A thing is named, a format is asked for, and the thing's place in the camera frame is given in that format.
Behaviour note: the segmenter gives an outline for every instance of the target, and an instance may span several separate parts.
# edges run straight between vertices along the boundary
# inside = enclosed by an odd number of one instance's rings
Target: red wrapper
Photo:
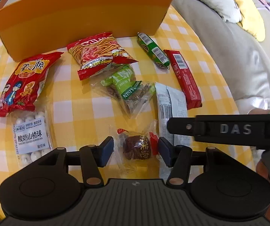
[[[165,52],[169,58],[180,87],[185,94],[187,109],[190,110],[202,107],[199,89],[182,54],[174,50],[163,50],[163,52]]]
[[[33,103],[44,87],[49,67],[61,54],[38,54],[18,64],[1,94],[0,117],[17,109],[34,111]]]
[[[112,32],[90,36],[67,45],[80,70],[80,80],[117,68],[123,64],[138,62],[133,59],[115,40]]]

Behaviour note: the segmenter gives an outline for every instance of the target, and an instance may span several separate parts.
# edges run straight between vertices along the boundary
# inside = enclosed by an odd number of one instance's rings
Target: red candy bar
[[[199,89],[182,54],[174,50],[163,50],[163,52],[165,52],[169,58],[180,87],[185,94],[187,109],[190,110],[202,107]]]

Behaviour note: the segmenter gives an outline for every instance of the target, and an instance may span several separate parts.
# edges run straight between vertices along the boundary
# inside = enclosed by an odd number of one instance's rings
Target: dried fruit package
[[[111,32],[90,36],[67,45],[67,50],[80,64],[80,80],[137,62],[115,40]]]
[[[43,90],[49,67],[62,54],[38,54],[18,64],[2,91],[0,117],[5,117],[14,110],[34,111],[33,103]]]
[[[100,81],[102,91],[119,101],[129,117],[135,117],[152,98],[155,84],[136,81],[134,70],[130,65],[124,65],[116,70]]]
[[[127,131],[125,129],[117,130],[117,150],[119,154],[120,165],[124,168],[135,170],[140,160],[149,160],[158,154],[158,136],[156,135],[157,120],[141,132]]]

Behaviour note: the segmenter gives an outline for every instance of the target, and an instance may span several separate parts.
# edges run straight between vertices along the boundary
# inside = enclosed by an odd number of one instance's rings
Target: noodle snack bag
[[[111,32],[90,36],[67,45],[67,50],[80,64],[80,80],[113,68],[138,62],[115,40]]]

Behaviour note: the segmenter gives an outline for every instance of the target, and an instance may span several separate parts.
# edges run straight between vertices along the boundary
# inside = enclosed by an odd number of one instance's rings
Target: finger
[[[260,160],[256,165],[256,172],[264,177],[265,179],[269,178],[269,172],[265,164]]]

